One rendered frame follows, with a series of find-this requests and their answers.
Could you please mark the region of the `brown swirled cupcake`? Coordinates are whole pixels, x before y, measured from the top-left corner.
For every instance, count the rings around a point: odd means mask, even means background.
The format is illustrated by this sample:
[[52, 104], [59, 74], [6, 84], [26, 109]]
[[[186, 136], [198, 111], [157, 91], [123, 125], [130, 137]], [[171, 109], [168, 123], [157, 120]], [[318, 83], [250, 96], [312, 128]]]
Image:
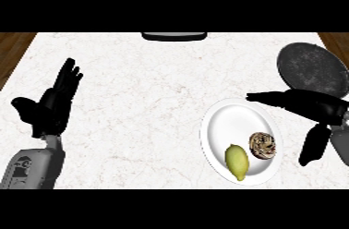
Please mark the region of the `brown swirled cupcake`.
[[250, 136], [250, 151], [257, 159], [267, 160], [275, 156], [273, 136], [263, 132], [254, 132]]

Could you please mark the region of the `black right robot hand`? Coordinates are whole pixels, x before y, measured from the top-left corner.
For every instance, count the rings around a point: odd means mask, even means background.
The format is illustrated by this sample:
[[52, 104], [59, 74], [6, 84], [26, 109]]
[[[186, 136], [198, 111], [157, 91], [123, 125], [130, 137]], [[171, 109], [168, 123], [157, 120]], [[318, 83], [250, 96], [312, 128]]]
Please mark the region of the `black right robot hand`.
[[247, 100], [281, 107], [316, 122], [304, 137], [299, 164], [306, 166], [312, 161], [319, 160], [331, 136], [328, 126], [341, 125], [349, 102], [325, 93], [297, 89], [248, 93]]

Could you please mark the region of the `yellow-green lemon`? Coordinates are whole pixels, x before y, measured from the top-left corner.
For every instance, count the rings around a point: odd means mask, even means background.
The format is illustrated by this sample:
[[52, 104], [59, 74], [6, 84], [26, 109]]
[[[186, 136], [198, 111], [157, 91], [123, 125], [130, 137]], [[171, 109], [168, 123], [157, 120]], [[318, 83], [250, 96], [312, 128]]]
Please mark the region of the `yellow-green lemon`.
[[238, 181], [242, 181], [250, 168], [248, 156], [238, 145], [231, 145], [225, 151], [225, 163]]

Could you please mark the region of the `white plate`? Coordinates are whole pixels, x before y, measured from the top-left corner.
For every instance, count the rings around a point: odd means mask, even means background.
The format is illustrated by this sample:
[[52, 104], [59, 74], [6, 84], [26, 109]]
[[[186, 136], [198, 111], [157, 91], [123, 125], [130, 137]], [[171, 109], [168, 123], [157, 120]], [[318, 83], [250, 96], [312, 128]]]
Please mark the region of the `white plate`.
[[[250, 136], [256, 132], [273, 137], [275, 156], [267, 160], [257, 159], [250, 150]], [[199, 136], [205, 159], [220, 176], [242, 186], [266, 183], [278, 171], [284, 150], [279, 130], [263, 108], [242, 99], [219, 101], [201, 120]], [[242, 181], [236, 180], [225, 163], [225, 151], [232, 144], [244, 149], [250, 160]]]

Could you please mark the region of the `dark appliance with pale top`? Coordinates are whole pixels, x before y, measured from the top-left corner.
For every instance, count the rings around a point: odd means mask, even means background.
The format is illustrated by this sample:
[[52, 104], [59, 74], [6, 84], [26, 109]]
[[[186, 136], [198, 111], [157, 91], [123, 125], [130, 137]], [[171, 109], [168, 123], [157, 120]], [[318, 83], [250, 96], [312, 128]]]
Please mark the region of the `dark appliance with pale top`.
[[189, 42], [207, 37], [205, 32], [142, 32], [142, 37], [149, 41]]

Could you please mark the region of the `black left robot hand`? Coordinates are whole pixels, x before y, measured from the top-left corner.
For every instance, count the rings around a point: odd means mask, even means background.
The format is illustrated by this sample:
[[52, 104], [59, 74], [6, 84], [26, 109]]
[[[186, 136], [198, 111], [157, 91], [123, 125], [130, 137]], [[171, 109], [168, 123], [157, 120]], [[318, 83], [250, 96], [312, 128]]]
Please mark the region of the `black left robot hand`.
[[38, 102], [25, 97], [16, 97], [10, 104], [21, 120], [31, 124], [31, 137], [40, 139], [44, 135], [59, 136], [69, 119], [72, 99], [78, 89], [83, 74], [78, 72], [75, 60], [68, 58], [60, 67], [59, 75]]

